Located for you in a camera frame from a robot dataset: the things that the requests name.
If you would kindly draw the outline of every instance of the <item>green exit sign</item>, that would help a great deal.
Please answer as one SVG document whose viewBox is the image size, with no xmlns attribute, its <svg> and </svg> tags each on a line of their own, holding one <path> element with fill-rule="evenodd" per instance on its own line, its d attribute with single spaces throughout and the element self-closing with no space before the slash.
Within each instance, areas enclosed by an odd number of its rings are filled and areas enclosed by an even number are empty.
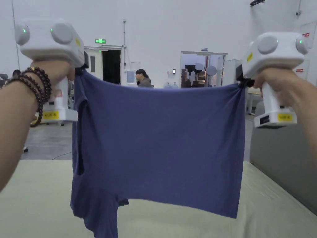
<svg viewBox="0 0 317 238">
<path fill-rule="evenodd" d="M 106 40 L 105 40 L 105 39 L 95 39 L 95 43 L 105 44 L 105 43 L 106 43 Z"/>
</svg>

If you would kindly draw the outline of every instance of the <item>yellow sticker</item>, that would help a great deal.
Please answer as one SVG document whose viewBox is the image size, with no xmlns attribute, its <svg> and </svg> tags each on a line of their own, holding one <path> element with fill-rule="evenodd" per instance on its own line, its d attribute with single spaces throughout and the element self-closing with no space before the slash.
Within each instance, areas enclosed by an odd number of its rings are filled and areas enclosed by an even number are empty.
<svg viewBox="0 0 317 238">
<path fill-rule="evenodd" d="M 247 57 L 247 62 L 249 63 L 252 58 L 253 58 L 253 53 L 251 53 L 251 54 Z"/>
<path fill-rule="evenodd" d="M 43 119 L 44 120 L 57 120 L 57 119 L 59 119 L 58 111 L 43 112 Z"/>
<path fill-rule="evenodd" d="M 76 44 L 80 47 L 80 40 L 76 38 L 75 41 L 76 41 Z"/>
<path fill-rule="evenodd" d="M 291 114 L 281 113 L 281 114 L 278 114 L 277 116 L 278 116 L 279 122 L 291 122 L 291 121 L 293 121 L 293 116 Z"/>
</svg>

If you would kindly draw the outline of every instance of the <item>white gripper device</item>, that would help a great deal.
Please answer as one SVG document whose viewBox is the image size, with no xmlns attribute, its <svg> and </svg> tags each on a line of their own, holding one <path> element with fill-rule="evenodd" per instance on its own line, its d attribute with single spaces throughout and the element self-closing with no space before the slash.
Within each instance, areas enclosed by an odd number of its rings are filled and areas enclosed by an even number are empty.
<svg viewBox="0 0 317 238">
<path fill-rule="evenodd" d="M 252 42 L 243 57 L 243 77 L 256 79 L 265 68 L 294 69 L 304 62 L 308 53 L 305 38 L 296 32 L 267 32 Z M 262 85 L 265 114 L 254 119 L 255 127 L 279 128 L 297 123 L 292 108 L 278 101 L 272 88 Z"/>
<path fill-rule="evenodd" d="M 84 44 L 63 19 L 24 19 L 15 27 L 15 40 L 23 55 L 33 61 L 64 60 L 73 67 L 85 63 Z M 43 122 L 78 121 L 77 111 L 68 109 L 68 80 L 63 79 L 43 107 Z"/>
</svg>

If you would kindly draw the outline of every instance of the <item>beaded bracelet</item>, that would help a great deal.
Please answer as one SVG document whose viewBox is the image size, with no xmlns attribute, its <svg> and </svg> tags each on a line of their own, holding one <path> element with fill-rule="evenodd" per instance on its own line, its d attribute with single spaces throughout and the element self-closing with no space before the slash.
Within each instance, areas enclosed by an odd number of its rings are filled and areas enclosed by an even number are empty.
<svg viewBox="0 0 317 238">
<path fill-rule="evenodd" d="M 43 102 L 44 103 L 48 102 L 52 93 L 52 85 L 45 71 L 40 69 L 39 67 L 28 67 L 24 72 L 22 72 L 22 75 L 24 75 L 25 73 L 33 73 L 40 78 L 44 87 Z"/>
<path fill-rule="evenodd" d="M 26 73 L 33 73 L 37 75 L 43 84 L 44 90 L 41 89 L 40 85 L 32 77 L 26 75 Z M 34 93 L 38 103 L 37 112 L 39 113 L 39 116 L 37 122 L 31 125 L 31 127 L 38 126 L 41 123 L 43 117 L 43 105 L 48 102 L 52 92 L 52 87 L 48 75 L 45 73 L 44 70 L 38 67 L 29 67 L 18 77 L 14 77 L 9 80 L 8 84 L 14 81 L 20 81 L 24 83 Z"/>
<path fill-rule="evenodd" d="M 39 113 L 39 116 L 38 116 L 37 122 L 34 125 L 31 125 L 31 127 L 36 127 L 41 123 L 41 120 L 43 117 L 43 100 L 40 96 L 40 94 L 43 92 L 39 93 L 33 87 L 33 85 L 28 81 L 28 78 L 25 78 L 25 77 L 26 77 L 26 75 L 20 75 L 19 77 L 14 77 L 11 80 L 9 80 L 8 84 L 15 82 L 15 81 L 20 81 L 20 82 L 24 83 L 34 93 L 35 98 L 37 100 L 37 104 L 38 104 L 37 112 Z"/>
</svg>

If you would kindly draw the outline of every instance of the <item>mattress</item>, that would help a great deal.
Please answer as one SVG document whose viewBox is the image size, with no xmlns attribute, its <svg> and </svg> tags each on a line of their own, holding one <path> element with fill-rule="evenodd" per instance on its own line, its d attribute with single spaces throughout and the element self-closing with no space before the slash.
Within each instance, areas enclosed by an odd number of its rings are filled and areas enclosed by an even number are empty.
<svg viewBox="0 0 317 238">
<path fill-rule="evenodd" d="M 0 193 L 0 237 L 92 238 L 69 206 L 71 161 L 22 160 Z M 118 212 L 119 238 L 316 237 L 317 217 L 244 162 L 238 218 L 130 200 Z"/>
</svg>

